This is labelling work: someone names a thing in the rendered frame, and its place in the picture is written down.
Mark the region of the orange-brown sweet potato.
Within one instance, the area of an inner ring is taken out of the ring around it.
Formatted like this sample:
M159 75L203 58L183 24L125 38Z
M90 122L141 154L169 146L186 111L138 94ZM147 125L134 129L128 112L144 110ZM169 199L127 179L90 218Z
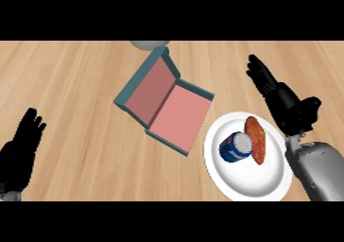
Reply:
M258 164L264 163L265 158L265 132L256 119L249 116L245 122L245 133L252 141L252 158Z

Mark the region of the teal and pink open box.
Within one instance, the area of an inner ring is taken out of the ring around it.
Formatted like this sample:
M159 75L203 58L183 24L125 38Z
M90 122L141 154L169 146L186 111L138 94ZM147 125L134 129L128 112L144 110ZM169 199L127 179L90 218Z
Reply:
M144 127L146 134L189 155L214 94L184 81L169 49L150 51L113 100Z

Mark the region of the blue and white can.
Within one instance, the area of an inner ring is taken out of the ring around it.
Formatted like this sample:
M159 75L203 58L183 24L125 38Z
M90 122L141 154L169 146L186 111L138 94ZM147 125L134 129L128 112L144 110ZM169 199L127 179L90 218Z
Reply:
M225 162L234 163L250 156L250 137L240 131L233 132L220 143L220 155Z

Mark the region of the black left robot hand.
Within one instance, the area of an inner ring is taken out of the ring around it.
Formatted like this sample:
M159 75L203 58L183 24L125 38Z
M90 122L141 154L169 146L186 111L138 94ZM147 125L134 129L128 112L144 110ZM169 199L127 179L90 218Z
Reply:
M29 108L19 120L13 139L0 149L0 199L28 186L44 127L37 110Z

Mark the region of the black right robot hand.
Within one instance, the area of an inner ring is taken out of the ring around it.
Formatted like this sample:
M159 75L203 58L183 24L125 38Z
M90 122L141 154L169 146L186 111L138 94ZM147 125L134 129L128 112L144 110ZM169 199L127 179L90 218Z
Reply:
M265 64L255 55L249 55L246 74L256 91L262 95L281 133L286 136L293 136L311 131L311 125L317 122L321 100L315 96L299 100L289 86L275 80Z

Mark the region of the grey round object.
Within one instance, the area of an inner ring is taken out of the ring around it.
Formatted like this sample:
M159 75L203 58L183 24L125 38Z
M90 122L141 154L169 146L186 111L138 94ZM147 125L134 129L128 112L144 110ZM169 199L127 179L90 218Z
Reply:
M136 48L144 51L150 51L158 46L165 46L168 41L131 41L131 44Z

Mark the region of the white round plate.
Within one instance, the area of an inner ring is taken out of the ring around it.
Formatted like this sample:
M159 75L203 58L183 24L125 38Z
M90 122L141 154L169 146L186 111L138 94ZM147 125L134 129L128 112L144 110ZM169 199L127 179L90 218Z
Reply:
M253 116L265 132L265 157L258 164L252 156L228 163L220 156L220 143L234 131L245 130ZM284 158L284 140L274 126L249 112L230 112L212 123L203 139L203 161L211 180L233 201L280 201L290 183L292 171Z

